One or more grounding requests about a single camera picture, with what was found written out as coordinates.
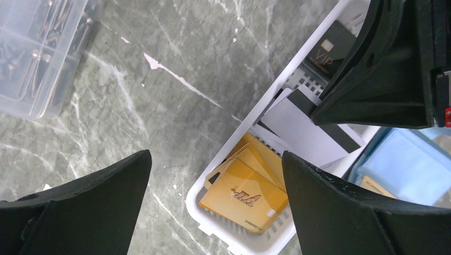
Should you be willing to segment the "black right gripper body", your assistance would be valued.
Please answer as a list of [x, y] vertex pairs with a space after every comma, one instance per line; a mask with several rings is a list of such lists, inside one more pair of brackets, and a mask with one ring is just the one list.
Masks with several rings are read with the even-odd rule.
[[426, 1], [426, 20], [430, 23], [433, 66], [430, 69], [430, 116], [425, 128], [450, 127], [450, 1]]

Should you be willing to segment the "white plastic basket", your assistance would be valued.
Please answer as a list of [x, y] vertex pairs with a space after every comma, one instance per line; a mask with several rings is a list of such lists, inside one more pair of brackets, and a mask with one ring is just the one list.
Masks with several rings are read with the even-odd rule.
[[369, 5], [370, 1], [338, 1], [188, 191], [187, 211], [198, 222], [198, 228], [208, 236], [215, 235], [225, 242], [232, 254], [279, 254], [296, 234], [291, 210], [286, 207], [264, 234], [253, 234], [199, 205], [207, 191], [205, 182], [217, 174], [216, 168], [230, 156], [241, 152], [243, 146], [252, 142], [255, 143], [255, 148], [265, 147], [272, 156], [281, 156], [288, 149], [281, 138], [258, 123], [260, 118], [281, 101], [289, 89], [302, 91], [311, 100], [319, 96], [327, 81], [318, 71], [307, 66], [307, 54], [335, 21], [357, 35]]

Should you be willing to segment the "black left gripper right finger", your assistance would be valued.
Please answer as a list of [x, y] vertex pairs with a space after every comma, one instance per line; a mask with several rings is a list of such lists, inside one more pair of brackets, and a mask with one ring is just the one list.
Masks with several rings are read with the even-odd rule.
[[386, 197], [292, 152], [283, 176], [303, 254], [450, 254], [450, 210]]

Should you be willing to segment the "blue card holder wallet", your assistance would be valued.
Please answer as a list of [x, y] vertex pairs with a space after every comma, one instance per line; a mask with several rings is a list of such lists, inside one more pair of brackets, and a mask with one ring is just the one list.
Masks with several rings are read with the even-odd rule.
[[365, 175], [398, 200], [449, 208], [450, 128], [381, 128], [348, 181], [360, 186]]

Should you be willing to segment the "white striped credit card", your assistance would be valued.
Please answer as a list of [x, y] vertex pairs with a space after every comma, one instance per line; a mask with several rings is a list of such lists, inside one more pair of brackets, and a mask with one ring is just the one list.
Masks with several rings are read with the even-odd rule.
[[365, 145], [347, 124], [315, 125], [308, 113], [316, 106], [301, 90], [280, 90], [260, 119], [287, 150], [317, 167], [327, 166]]

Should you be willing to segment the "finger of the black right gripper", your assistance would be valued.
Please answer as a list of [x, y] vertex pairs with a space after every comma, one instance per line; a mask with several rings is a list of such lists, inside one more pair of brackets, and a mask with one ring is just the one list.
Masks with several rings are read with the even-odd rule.
[[316, 125], [433, 125], [430, 1], [371, 1], [349, 53], [312, 111]]

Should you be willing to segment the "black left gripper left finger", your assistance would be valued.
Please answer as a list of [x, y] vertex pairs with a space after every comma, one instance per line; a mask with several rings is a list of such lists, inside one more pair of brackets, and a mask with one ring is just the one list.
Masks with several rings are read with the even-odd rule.
[[1, 254], [127, 254], [149, 150], [54, 188], [1, 201]]

